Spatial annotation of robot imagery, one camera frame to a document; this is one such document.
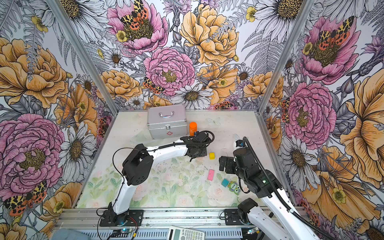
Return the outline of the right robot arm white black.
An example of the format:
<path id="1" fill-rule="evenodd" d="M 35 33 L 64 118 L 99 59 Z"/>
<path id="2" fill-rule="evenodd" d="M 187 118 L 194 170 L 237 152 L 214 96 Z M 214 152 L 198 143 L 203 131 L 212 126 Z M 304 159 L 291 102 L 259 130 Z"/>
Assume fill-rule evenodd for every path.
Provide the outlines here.
<path id="1" fill-rule="evenodd" d="M 255 200 L 238 205 L 238 218 L 244 225 L 254 225 L 271 240 L 317 240 L 318 235 L 290 202 L 275 175 L 264 168 L 248 147 L 237 148 L 232 157 L 219 158 L 219 169 L 236 175 L 274 214 L 273 220 Z"/>

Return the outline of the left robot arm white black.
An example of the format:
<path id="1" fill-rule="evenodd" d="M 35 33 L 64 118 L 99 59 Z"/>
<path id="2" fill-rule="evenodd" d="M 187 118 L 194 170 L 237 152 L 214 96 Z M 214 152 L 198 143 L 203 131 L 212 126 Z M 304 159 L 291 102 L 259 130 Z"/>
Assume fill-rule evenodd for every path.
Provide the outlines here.
<path id="1" fill-rule="evenodd" d="M 165 160 L 187 156 L 190 161 L 207 156 L 207 147 L 215 140 L 211 131 L 196 132 L 193 136 L 181 137 L 170 144 L 146 147 L 144 144 L 136 145 L 123 161 L 121 176 L 122 186 L 113 202 L 105 213 L 111 218 L 126 214 L 137 186 L 144 183 L 153 166 Z"/>

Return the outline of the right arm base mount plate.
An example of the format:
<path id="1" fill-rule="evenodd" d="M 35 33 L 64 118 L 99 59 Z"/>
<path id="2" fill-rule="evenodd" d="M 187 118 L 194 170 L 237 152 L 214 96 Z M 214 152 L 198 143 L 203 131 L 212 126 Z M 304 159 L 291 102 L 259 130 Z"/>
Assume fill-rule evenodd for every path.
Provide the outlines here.
<path id="1" fill-rule="evenodd" d="M 224 209 L 224 221 L 226 226 L 249 225 L 246 214 L 238 209 Z"/>

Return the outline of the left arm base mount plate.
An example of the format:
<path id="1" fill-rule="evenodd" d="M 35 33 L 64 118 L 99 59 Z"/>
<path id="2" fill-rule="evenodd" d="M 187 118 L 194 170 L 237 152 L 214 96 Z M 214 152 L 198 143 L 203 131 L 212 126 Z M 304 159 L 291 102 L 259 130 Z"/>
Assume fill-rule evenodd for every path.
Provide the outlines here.
<path id="1" fill-rule="evenodd" d="M 101 227 L 140 227 L 144 210 L 128 210 L 122 214 L 115 214 L 113 210 L 106 210 L 100 220 Z"/>

